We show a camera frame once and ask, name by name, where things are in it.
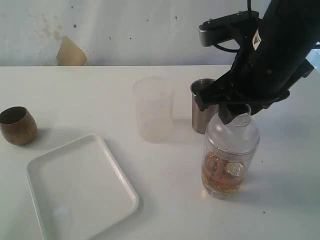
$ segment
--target table surface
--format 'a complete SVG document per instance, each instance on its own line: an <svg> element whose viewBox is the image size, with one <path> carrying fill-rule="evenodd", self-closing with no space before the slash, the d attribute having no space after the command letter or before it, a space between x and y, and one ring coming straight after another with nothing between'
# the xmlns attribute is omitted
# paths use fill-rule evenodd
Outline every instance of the table surface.
<svg viewBox="0 0 320 240"><path fill-rule="evenodd" d="M191 126L190 84L230 66L0 67L0 111L26 106L39 132L26 146L0 137L0 239L41 240L26 166L88 134L101 136L140 198L137 212L94 240L319 239L320 75L255 116L261 141L239 192L210 197L201 183L204 136ZM172 79L174 130L164 143L136 128L134 82Z"/></svg>

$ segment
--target black cable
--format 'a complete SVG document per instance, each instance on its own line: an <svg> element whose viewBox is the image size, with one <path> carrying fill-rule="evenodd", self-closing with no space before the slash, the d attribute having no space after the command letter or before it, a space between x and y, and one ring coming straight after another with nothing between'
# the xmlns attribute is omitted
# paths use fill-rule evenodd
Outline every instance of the black cable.
<svg viewBox="0 0 320 240"><path fill-rule="evenodd" d="M252 17L252 10L251 10L251 0L247 0L247 6L248 6L248 15L249 15L249 18Z"/></svg>
<svg viewBox="0 0 320 240"><path fill-rule="evenodd" d="M239 49L229 49L225 48L223 46L220 46L219 44L213 43L213 46L215 46L217 49L220 49L222 51L228 52L228 53L237 53Z"/></svg>

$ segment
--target wooden cup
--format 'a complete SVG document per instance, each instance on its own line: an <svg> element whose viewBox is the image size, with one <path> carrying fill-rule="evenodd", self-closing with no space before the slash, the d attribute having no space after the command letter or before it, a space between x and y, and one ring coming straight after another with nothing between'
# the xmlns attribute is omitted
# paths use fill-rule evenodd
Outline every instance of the wooden cup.
<svg viewBox="0 0 320 240"><path fill-rule="evenodd" d="M11 144L24 145L37 136L37 124L30 112L23 106L14 106L0 113L0 129Z"/></svg>

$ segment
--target glass bottle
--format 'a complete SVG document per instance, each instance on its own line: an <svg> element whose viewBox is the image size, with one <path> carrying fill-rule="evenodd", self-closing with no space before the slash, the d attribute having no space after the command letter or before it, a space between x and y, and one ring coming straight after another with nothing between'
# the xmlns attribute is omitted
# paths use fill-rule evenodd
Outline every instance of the glass bottle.
<svg viewBox="0 0 320 240"><path fill-rule="evenodd" d="M260 141L258 126L247 107L247 113L226 125L215 114L205 131L201 178L207 192L217 199L239 189Z"/></svg>

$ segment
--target white plastic tray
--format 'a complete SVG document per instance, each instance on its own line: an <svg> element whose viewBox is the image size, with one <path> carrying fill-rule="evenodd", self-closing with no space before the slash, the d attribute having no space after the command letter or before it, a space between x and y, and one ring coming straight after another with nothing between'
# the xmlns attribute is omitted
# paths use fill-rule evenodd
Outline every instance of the white plastic tray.
<svg viewBox="0 0 320 240"><path fill-rule="evenodd" d="M88 240L139 204L104 140L94 135L35 158L27 177L44 240Z"/></svg>

